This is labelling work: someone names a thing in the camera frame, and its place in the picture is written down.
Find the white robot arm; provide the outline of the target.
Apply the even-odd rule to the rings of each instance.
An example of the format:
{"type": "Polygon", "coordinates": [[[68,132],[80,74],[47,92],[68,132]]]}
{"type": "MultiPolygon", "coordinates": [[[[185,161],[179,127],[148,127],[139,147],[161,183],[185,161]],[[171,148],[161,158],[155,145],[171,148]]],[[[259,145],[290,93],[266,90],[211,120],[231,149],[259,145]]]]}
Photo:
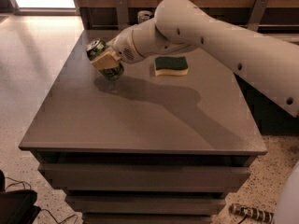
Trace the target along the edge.
{"type": "Polygon", "coordinates": [[[163,0],[154,17],[128,27],[109,42],[86,47],[91,64],[108,80],[124,63],[153,55],[202,49],[293,117],[299,113],[298,46],[208,16],[189,0],[163,0]]]}

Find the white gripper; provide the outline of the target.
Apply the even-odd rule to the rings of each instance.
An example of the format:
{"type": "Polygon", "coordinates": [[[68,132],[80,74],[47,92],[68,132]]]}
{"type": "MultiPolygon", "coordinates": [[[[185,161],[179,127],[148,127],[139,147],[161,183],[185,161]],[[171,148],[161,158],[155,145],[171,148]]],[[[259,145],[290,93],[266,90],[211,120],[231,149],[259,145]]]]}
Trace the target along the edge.
{"type": "Polygon", "coordinates": [[[112,69],[120,65],[120,60],[125,63],[138,63],[144,57],[135,48],[133,41],[133,28],[122,30],[107,44],[111,47],[103,51],[91,64],[98,70],[112,69]]]}

